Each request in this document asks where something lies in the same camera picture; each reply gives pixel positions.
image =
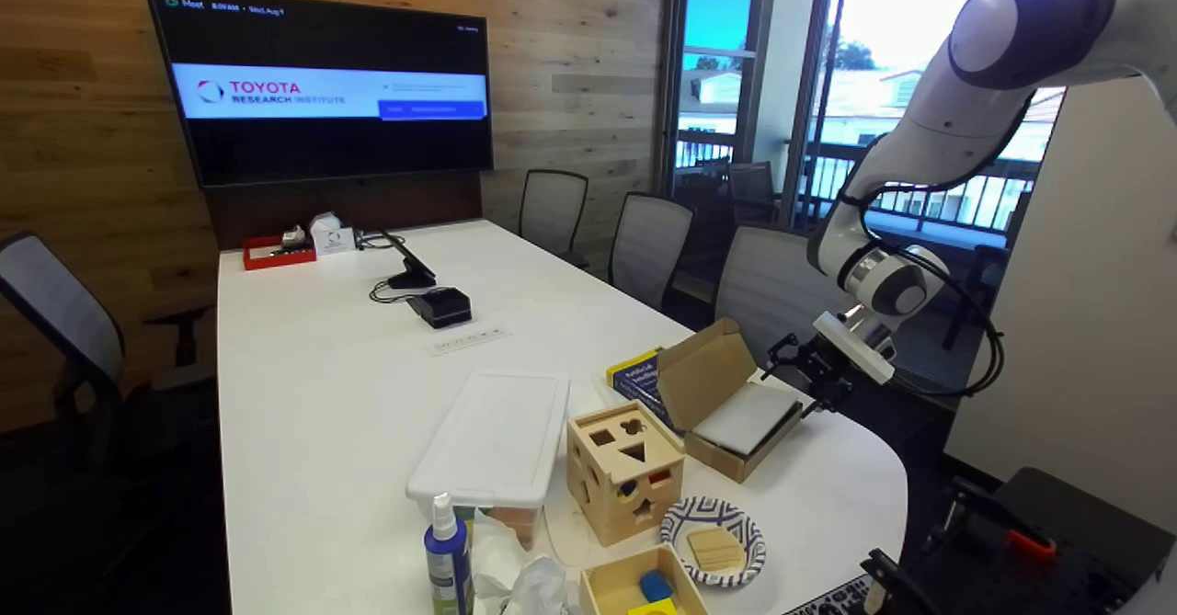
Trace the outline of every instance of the tv screen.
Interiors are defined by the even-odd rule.
[[[484,18],[147,2],[201,187],[494,168]]]

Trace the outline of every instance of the spray bottle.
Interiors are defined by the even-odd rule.
[[[425,554],[433,583],[433,615],[471,615],[474,590],[470,537],[466,523],[454,519],[450,494],[433,499],[433,524],[425,532]]]

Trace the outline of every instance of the paper plate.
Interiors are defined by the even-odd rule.
[[[694,566],[694,553],[686,536],[706,528],[724,528],[744,544],[744,567],[729,573],[704,571]],[[674,547],[686,573],[697,583],[734,588],[752,581],[764,568],[766,547],[760,528],[739,507],[724,499],[692,496],[681,499],[663,517],[661,541]]]

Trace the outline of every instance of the tabletop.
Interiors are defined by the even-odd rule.
[[[567,373],[568,415],[620,402],[604,370],[691,332],[488,221],[400,230],[471,298],[473,321],[433,330],[407,305],[367,293],[403,272],[395,250],[325,255],[245,272],[224,252],[218,381],[225,524],[235,615],[432,611],[423,535],[405,484],[467,375],[479,368]],[[443,339],[500,339],[438,352]],[[774,386],[787,388],[777,381]],[[537,549],[591,566],[652,546],[657,532],[601,549],[566,493],[561,455]],[[704,589],[713,614],[779,614],[898,557],[906,473],[870,430],[814,414],[744,484],[687,459],[685,495],[730,499],[765,535],[764,574]]]

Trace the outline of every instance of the red tray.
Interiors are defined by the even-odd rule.
[[[314,247],[302,252],[294,252],[290,255],[277,255],[277,258],[250,259],[251,247],[281,247],[281,235],[264,235],[264,238],[247,238],[241,242],[241,260],[246,270],[260,270],[262,267],[291,266],[291,263],[310,263],[314,260]]]

